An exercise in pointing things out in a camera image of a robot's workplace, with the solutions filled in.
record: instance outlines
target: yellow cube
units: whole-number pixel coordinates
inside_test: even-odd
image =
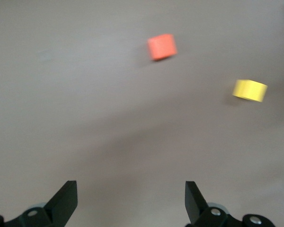
[[[267,85],[249,79],[238,79],[233,95],[239,98],[262,102]]]

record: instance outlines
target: block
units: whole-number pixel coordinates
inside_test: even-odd
[[[163,34],[148,39],[148,47],[154,61],[177,54],[176,43],[172,34]]]
[[[238,79],[233,91],[233,95],[252,101],[262,102],[267,85],[249,79]]]

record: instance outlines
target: red block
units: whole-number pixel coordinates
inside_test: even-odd
[[[163,34],[148,40],[151,58],[158,61],[177,54],[176,43],[172,34]]]

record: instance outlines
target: gray tabletop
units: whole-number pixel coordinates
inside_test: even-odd
[[[152,62],[164,33],[178,55]],[[67,180],[69,227],[182,227],[186,180],[284,226],[284,0],[1,0],[0,214]]]

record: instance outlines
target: black mechanical arm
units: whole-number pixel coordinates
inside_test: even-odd
[[[77,183],[68,181],[43,207],[26,210],[19,217],[0,227],[64,227],[78,204]],[[242,221],[218,207],[210,207],[195,182],[186,182],[185,207],[191,224],[186,227],[275,227],[267,218],[247,214]]]

